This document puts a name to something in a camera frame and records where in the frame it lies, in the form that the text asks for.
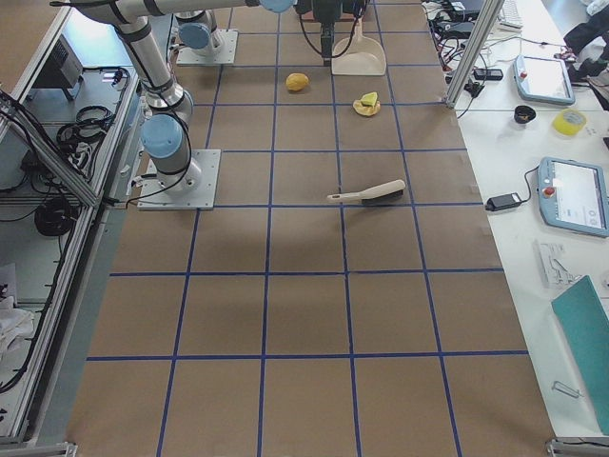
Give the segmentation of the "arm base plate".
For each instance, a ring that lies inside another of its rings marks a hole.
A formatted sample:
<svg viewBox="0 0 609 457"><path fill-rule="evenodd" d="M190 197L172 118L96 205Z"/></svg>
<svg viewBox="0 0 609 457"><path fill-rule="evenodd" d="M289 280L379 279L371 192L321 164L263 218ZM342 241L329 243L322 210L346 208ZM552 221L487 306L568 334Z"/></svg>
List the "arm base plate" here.
<svg viewBox="0 0 609 457"><path fill-rule="evenodd" d="M159 173L151 159L147 173L154 177L144 181L144 197L137 200L140 210L213 209L221 163L219 149L194 149L185 172L175 175Z"/></svg>
<svg viewBox="0 0 609 457"><path fill-rule="evenodd" d="M237 30L210 31L205 27L183 26L178 36L181 41L177 57L178 66L232 65L235 61L239 36Z"/></svg>

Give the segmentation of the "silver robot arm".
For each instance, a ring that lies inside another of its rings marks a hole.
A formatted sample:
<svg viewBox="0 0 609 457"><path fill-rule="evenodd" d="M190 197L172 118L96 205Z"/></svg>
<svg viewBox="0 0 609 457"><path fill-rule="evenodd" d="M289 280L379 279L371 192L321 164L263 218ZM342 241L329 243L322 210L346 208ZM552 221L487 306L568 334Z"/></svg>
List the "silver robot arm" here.
<svg viewBox="0 0 609 457"><path fill-rule="evenodd" d="M349 49L334 46L335 23L342 16L350 14L353 23L358 24L365 13L365 1L253 1L253 6L261 6L276 13L293 8L303 23L304 16L313 14L313 19L321 25L318 53L326 66L334 59L342 57ZM200 10L174 15L177 23L178 57L180 66L231 65L235 61L239 32L220 29L212 10Z"/></svg>
<svg viewBox="0 0 609 457"><path fill-rule="evenodd" d="M147 104L156 111L180 109L185 91L176 82L151 34L150 16L199 10L261 6L274 13L290 9L292 1L241 0L119 0L51 1L53 7L71 7L87 18L114 27L147 93Z"/></svg>

